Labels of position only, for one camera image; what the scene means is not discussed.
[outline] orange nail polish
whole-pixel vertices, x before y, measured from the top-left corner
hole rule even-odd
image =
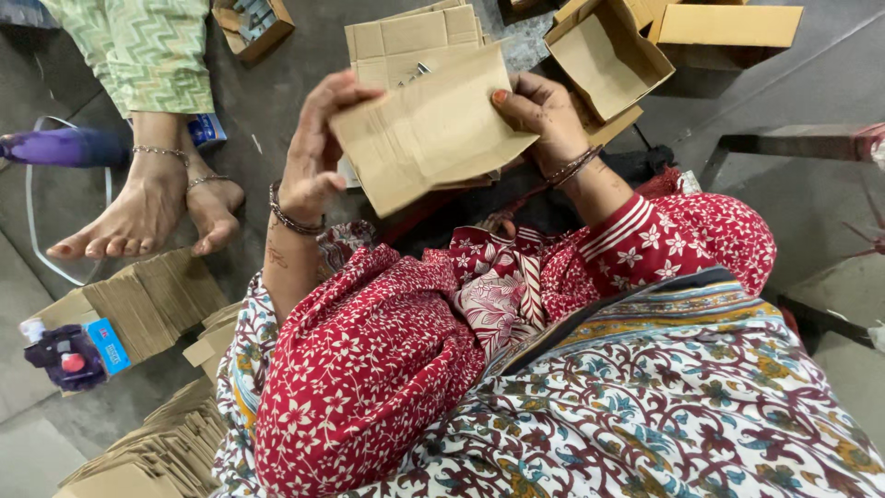
[[[495,104],[502,104],[507,99],[507,90],[505,89],[497,89],[495,93],[492,94],[492,102]]]

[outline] silver anklet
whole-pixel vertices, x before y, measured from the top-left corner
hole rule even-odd
[[[193,189],[194,187],[196,187],[200,183],[211,182],[214,180],[228,180],[229,182],[233,181],[230,179],[230,176],[227,176],[227,175],[206,175],[201,178],[196,178],[196,179],[188,182],[188,189],[185,191],[185,193],[190,192],[190,189]]]
[[[188,160],[188,154],[182,151],[174,151],[172,149],[164,149],[162,147],[154,147],[153,145],[134,145],[132,147],[132,152],[155,152],[157,154],[172,154],[173,156],[178,157],[181,162],[184,163],[185,168],[190,167],[190,160]]]

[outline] bottle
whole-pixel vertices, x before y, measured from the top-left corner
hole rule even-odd
[[[92,128],[3,135],[0,155],[12,162],[67,167],[121,167],[129,158],[116,135]]]

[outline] green zigzag pants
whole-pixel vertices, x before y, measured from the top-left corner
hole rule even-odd
[[[124,118],[211,113],[203,62],[209,0],[42,0]]]

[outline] blue label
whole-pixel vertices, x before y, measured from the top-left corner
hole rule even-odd
[[[108,375],[114,375],[132,364],[107,318],[86,325],[86,333],[102,355]]]

